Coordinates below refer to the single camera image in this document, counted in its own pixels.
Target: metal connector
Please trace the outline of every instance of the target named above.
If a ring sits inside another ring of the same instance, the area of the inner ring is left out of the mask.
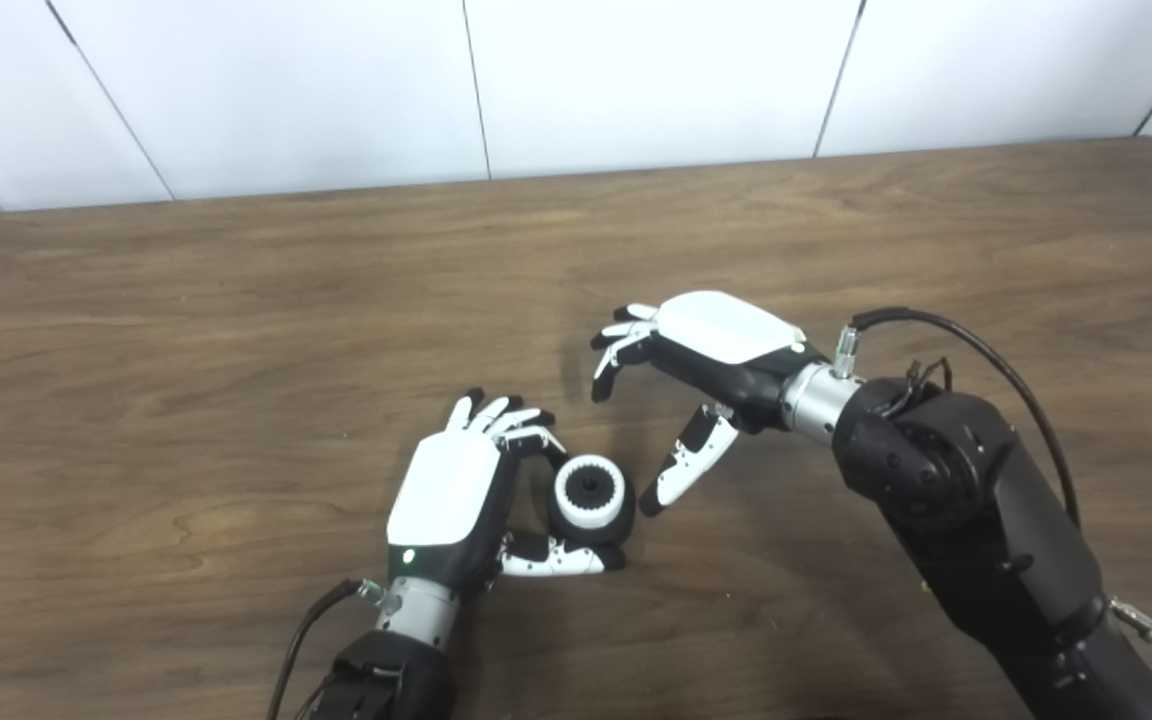
[[[364,579],[362,582],[362,588],[358,588],[358,597],[379,607],[380,612],[397,612],[399,607],[403,606],[403,598],[401,596],[389,592],[388,589],[385,589],[384,584],[374,579]]]
[[[851,325],[842,328],[838,336],[838,349],[833,353],[833,369],[829,374],[846,381],[856,369],[856,348],[861,346],[861,332]]]
[[[1152,617],[1139,612],[1132,605],[1128,602],[1120,601],[1119,598],[1111,596],[1111,611],[1114,611],[1114,616],[1124,624],[1131,626],[1132,629],[1140,636],[1146,643],[1152,644]]]

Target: wood grain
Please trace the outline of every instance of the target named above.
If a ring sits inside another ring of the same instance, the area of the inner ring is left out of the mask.
[[[645,482],[699,396],[639,369],[591,406],[586,342],[703,287],[826,346],[888,304],[988,338],[1068,445],[1108,585],[1152,611],[1152,141],[9,214],[1,719],[259,715],[308,604],[382,573],[408,456],[472,384]],[[965,348],[873,334],[861,372],[950,353],[1041,455]],[[801,438],[744,439],[628,553],[467,611],[458,714],[1025,715]],[[290,702],[370,621],[323,621]]]

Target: robotic hand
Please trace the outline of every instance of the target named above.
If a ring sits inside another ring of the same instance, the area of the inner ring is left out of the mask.
[[[540,454],[562,473],[567,449],[547,429],[547,411],[499,397],[476,414],[482,402],[482,389],[468,392],[447,429],[416,447],[389,514],[389,578],[435,583],[467,600],[499,574],[581,575],[623,564],[614,547],[507,532],[518,462]]]
[[[856,314],[827,361],[804,333],[720,291],[627,305],[591,346],[604,350],[593,401],[624,365],[650,363],[702,389],[702,406],[641,506],[655,515],[732,447],[737,430],[795,430],[833,452],[847,487],[873,501],[950,621],[995,657],[1041,720],[1152,720],[1152,670],[1108,619],[1146,642],[1152,617],[1102,591],[1078,530],[1064,455],[1020,376],[956,323],[904,306]],[[861,333],[893,320],[956,334],[1005,373],[1052,449],[1066,508],[996,408],[929,372],[852,376]]]
[[[312,708],[316,720],[440,720],[454,702],[444,651],[462,602],[502,574],[584,575],[626,564],[620,544],[632,528],[634,488],[616,465],[568,458],[548,430],[553,415],[524,409],[521,397],[482,406],[483,397],[482,389],[469,391],[442,432],[416,447],[389,515],[391,586],[346,582],[312,607],[293,637],[268,720],[278,717],[308,626],[346,597],[379,607],[376,629],[340,652],[297,717]],[[506,529],[520,462],[533,455],[556,471],[548,536]]]
[[[828,442],[838,410],[859,381],[838,379],[803,331],[721,291],[690,291],[660,306],[627,305],[617,324],[590,346],[604,350],[594,370],[594,402],[612,396],[624,365],[650,363],[713,397],[691,416],[643,492],[644,515],[655,516],[713,468],[740,434],[797,429]]]

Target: black wire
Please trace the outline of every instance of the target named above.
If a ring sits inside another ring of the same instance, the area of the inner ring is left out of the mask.
[[[278,680],[274,682],[274,696],[270,697],[270,712],[266,712],[265,720],[278,720],[278,711],[283,705],[283,694],[287,692],[287,680],[291,677],[291,667],[296,666],[296,655],[301,652],[301,643],[305,642],[306,632],[310,632],[310,626],[313,626],[314,621],[321,617],[324,612],[332,611],[332,606],[335,602],[356,594],[358,588],[362,588],[362,583],[357,579],[342,579],[336,588],[329,589],[324,597],[320,597],[305,612],[305,617],[301,619],[301,624],[296,626],[296,632],[291,635],[291,644],[287,646],[287,655],[283,657],[282,669],[278,672]]]
[[[995,366],[995,370],[1002,373],[1002,377],[1007,378],[1007,382],[1010,382],[1011,387],[1016,388],[1020,400],[1025,402],[1029,414],[1033,415],[1034,423],[1038,425],[1038,432],[1043,433],[1043,441],[1047,444],[1047,450],[1051,450],[1052,464],[1056,465],[1056,477],[1060,479],[1061,495],[1064,497],[1064,514],[1069,515],[1069,520],[1073,521],[1075,528],[1082,526],[1078,511],[1078,491],[1074,487],[1069,462],[1064,461],[1064,448],[1061,448],[1060,439],[1056,438],[1056,431],[1052,427],[1051,420],[1047,419],[1047,414],[1044,414],[1043,407],[1038,406],[1038,397],[1034,397],[1034,393],[1032,389],[1029,389],[1024,379],[1021,379],[1020,373],[1016,373],[1016,370],[1011,369],[1011,365],[1007,364],[1006,359],[1002,359],[1002,355],[998,355],[996,350],[988,347],[972,331],[964,328],[963,325],[956,324],[954,320],[942,318],[940,314],[924,313],[922,310],[911,310],[909,306],[881,306],[881,309],[870,310],[867,313],[852,316],[851,327],[863,332],[874,327],[874,325],[900,323],[900,320],[926,323],[954,334],[955,338],[967,342],[979,355],[983,355],[984,359]]]
[[[310,708],[314,706],[316,700],[319,700],[319,698],[323,697],[323,691],[328,689],[329,682],[332,682],[332,675],[323,679],[319,687],[314,688],[314,691],[310,694],[310,697],[305,698],[305,705],[302,705],[301,708],[296,711],[296,720],[305,720],[306,717],[310,717]]]

